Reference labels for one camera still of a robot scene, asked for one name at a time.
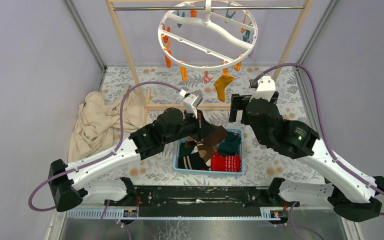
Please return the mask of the brown striped sock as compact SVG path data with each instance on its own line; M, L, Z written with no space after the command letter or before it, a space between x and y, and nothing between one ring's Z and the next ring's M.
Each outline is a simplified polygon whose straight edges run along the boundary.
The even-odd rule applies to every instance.
M196 142L196 146L193 149L192 153L198 153L199 156L204 160L204 162L209 165L209 161L218 151L217 145L209 146L205 145L202 142Z

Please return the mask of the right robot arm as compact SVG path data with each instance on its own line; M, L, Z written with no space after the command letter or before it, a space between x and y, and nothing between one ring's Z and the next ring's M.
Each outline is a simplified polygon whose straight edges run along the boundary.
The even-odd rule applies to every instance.
M300 183L275 177L267 190L267 201L273 206L299 202L329 207L339 216L358 223L380 216L382 203L371 187L384 191L384 177L366 175L345 161L334 160L315 130L302 121L283 119L276 105L277 97L278 92L270 100L233 94L229 122L235 122L237 112L241 111L240 122L251 127L260 145L306 164L328 183Z

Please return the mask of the tan brown sock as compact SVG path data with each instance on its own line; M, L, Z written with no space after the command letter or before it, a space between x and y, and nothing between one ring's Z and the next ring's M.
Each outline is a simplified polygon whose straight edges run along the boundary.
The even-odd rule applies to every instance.
M196 145L197 145L196 140L190 136L186 139L186 141L184 143L184 147L188 148L188 149L190 149L190 148L193 149Z

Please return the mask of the white round clip hanger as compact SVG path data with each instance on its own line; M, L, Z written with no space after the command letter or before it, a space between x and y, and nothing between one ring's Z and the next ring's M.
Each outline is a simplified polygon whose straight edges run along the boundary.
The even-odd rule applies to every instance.
M259 27L253 14L234 1L183 1L167 11L157 28L167 66L216 71L238 68L253 54Z

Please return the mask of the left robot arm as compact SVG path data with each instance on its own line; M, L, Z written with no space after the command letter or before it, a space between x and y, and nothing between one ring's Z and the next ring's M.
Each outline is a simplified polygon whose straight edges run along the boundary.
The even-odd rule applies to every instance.
M50 164L48 174L55 208L58 212L65 212L88 200L119 201L128 206L135 200L133 184L129 179L96 179L116 167L157 155L170 143L186 137L203 140L216 130L217 127L207 122L201 110L194 115L171 107L152 123L131 133L120 146L71 163L57 159Z

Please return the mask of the dark teal sock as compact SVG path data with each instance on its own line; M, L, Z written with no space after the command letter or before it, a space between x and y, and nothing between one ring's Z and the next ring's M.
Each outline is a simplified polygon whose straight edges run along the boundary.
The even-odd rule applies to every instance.
M241 136L238 133L228 131L227 137L218 145L218 154L225 157L239 155L241 142Z

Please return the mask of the mustard yellow sock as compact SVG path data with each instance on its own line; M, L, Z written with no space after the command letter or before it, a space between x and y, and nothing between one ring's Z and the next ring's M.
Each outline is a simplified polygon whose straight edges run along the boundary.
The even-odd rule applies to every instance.
M217 93L217 98L221 102L225 102L226 100L226 93L225 89L226 87L234 81L234 77L231 75L221 75L216 82L213 84Z

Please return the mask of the red patterned sock pair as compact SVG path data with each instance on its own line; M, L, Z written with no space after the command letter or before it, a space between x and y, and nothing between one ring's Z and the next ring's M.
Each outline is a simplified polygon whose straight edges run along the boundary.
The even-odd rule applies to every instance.
M210 161L210 169L216 172L238 173L242 168L242 159L239 155L222 156L216 152Z

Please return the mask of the light blue plastic basket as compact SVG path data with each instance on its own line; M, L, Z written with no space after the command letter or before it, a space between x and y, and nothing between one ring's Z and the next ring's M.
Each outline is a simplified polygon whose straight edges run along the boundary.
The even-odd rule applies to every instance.
M182 174L240 176L246 171L243 143L243 131L236 128L229 128L225 138L213 146L185 137L177 142L172 166Z

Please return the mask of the dark green sock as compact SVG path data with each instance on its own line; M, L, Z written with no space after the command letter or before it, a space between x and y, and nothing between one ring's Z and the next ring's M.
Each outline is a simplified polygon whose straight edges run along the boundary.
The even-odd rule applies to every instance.
M185 147L184 145L181 145L178 152L178 157L183 158L185 156L190 155L194 150L194 147Z

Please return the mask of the dark brown sock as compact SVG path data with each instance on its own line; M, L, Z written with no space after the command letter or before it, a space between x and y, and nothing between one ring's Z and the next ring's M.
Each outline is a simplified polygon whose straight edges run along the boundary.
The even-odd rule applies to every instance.
M228 136L228 131L221 125L216 126L215 131L203 139L202 143L209 147L214 147L224 141Z

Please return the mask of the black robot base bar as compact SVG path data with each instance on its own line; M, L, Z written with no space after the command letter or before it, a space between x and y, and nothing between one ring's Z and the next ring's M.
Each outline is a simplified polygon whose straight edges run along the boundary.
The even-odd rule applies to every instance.
M127 195L104 203L132 207L142 218L261 217L262 208L283 211L293 204L281 199L273 187L133 185L126 177L122 181Z

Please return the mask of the black sock with beige stripes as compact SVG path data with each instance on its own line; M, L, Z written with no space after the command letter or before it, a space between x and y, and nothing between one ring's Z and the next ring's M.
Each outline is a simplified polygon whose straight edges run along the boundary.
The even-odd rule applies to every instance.
M177 165L179 169L198 171L209 170L209 167L206 165L206 162L200 157L198 152L185 156L180 156L177 159Z

